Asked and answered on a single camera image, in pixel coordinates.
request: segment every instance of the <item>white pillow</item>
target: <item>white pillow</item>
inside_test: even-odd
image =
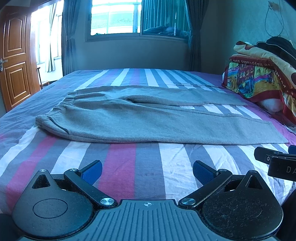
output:
[[[280,99],[266,99],[258,102],[258,105],[267,110],[269,113],[282,111],[284,108]]]

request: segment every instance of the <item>bed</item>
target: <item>bed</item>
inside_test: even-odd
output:
[[[82,168],[101,160],[103,173],[94,186],[117,201],[120,199],[175,199],[185,197],[201,183],[192,173],[195,160],[233,174],[259,171],[280,204],[295,190],[294,182],[267,175],[268,166],[254,159],[257,146],[287,153],[296,136],[257,105],[221,87],[220,75],[158,69],[111,69],[76,71],[36,93],[0,119],[0,212],[10,214],[23,190],[39,169],[52,174]],[[67,93],[103,85],[146,85],[165,88],[203,88],[227,92],[247,106],[199,107],[216,113],[236,113],[271,121],[288,144],[249,146],[176,143],[104,144],[62,139],[34,125],[35,117],[47,113]]]

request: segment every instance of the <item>wooden door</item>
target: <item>wooden door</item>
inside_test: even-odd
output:
[[[8,6],[1,12],[0,58],[7,62],[0,72],[0,86],[6,111],[40,90],[31,13],[27,7]]]

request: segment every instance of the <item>door lock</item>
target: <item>door lock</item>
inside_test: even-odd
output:
[[[8,60],[7,59],[3,60],[0,58],[0,72],[2,72],[4,70],[3,63],[5,63],[5,62],[8,62]]]

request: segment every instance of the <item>screw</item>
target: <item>screw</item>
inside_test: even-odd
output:
[[[105,206],[111,206],[115,203],[115,200],[113,198],[105,197],[101,199],[100,203]]]
[[[186,206],[192,206],[195,204],[195,200],[193,198],[186,197],[181,200],[181,203]]]

